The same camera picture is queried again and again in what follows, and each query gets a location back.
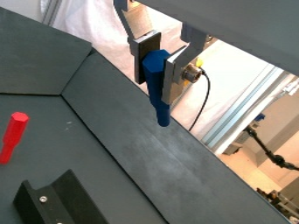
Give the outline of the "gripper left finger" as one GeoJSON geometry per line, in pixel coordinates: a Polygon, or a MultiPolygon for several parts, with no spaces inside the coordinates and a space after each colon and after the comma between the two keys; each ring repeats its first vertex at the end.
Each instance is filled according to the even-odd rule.
{"type": "Polygon", "coordinates": [[[135,82],[146,82],[143,59],[160,49],[162,33],[155,30],[147,7],[136,0],[114,0],[116,14],[126,28],[130,52],[135,58],[135,82]]]}

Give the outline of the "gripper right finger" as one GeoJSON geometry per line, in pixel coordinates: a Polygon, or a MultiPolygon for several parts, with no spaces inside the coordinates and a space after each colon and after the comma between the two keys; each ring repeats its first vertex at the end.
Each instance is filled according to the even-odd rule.
{"type": "Polygon", "coordinates": [[[164,103],[171,104],[183,92],[183,72],[203,51],[207,33],[192,28],[187,23],[182,24],[180,39],[186,42],[167,58],[163,72],[163,96],[164,103]]]}

